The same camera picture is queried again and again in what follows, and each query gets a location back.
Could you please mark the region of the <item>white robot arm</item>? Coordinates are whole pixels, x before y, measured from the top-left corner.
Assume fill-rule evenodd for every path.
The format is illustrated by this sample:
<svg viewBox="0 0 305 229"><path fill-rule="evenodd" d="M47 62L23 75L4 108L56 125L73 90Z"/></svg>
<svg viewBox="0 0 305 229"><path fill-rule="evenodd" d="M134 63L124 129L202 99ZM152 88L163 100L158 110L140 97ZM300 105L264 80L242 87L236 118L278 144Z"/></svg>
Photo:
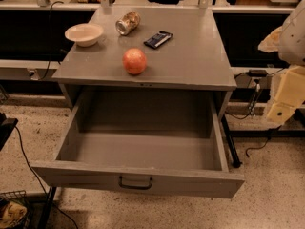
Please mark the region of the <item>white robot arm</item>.
<svg viewBox="0 0 305 229"><path fill-rule="evenodd" d="M278 52L278 57L289 64L280 76L278 88L267 112L267 119L282 124L305 101L305 0L301 0L281 27L265 37L258 49Z"/></svg>

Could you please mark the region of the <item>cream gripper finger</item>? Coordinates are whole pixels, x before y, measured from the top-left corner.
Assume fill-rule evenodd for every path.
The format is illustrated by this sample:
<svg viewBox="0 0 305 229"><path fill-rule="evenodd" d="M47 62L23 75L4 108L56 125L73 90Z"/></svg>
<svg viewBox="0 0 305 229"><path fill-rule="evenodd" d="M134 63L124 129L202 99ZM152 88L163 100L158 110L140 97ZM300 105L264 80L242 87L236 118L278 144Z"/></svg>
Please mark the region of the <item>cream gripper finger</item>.
<svg viewBox="0 0 305 229"><path fill-rule="evenodd" d="M281 31L281 27L273 30L259 43L258 49L262 52L277 52L279 48Z"/></svg>
<svg viewBox="0 0 305 229"><path fill-rule="evenodd" d="M292 65L280 76L267 119L284 124L305 101L305 67Z"/></svg>

